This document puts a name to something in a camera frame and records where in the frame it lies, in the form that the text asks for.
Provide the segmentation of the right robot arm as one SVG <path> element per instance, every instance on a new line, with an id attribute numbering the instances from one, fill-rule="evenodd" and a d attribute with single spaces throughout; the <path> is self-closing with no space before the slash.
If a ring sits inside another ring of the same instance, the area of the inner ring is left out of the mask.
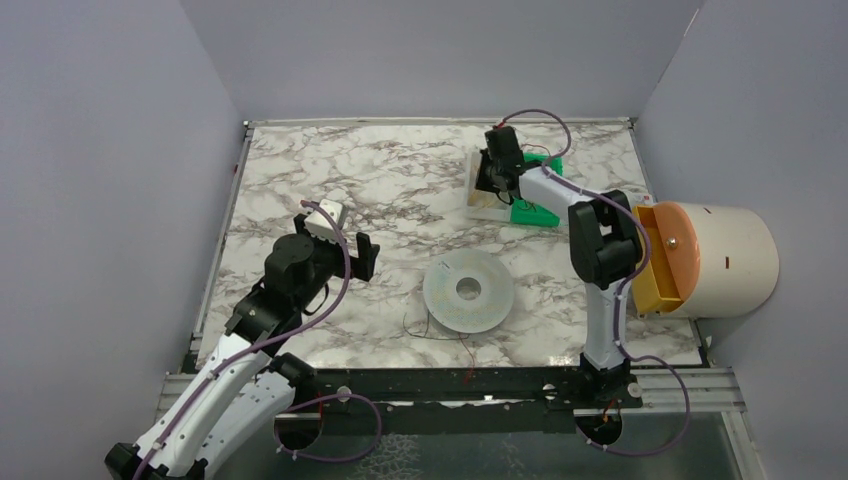
<path id="1" fill-rule="evenodd" d="M 610 397 L 630 381 L 622 327 L 628 282 L 643 258 L 628 197 L 620 190 L 598 193 L 579 187 L 547 161 L 526 160 L 510 126 L 493 127 L 485 142 L 476 189 L 533 203 L 567 223 L 571 265 L 584 283 L 587 302 L 576 389 L 589 401 Z"/>

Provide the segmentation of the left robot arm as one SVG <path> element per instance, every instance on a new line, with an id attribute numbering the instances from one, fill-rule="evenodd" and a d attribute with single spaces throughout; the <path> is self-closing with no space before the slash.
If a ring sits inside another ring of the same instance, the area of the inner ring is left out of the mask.
<path id="1" fill-rule="evenodd" d="M 284 342 L 308 328 L 309 304 L 338 277 L 368 282 L 380 247 L 362 232 L 351 254 L 322 207 L 275 241 L 264 274 L 233 308 L 225 333 L 170 409 L 138 440 L 117 443 L 104 463 L 115 479 L 209 479 L 253 432 L 288 408 L 313 377 Z"/>

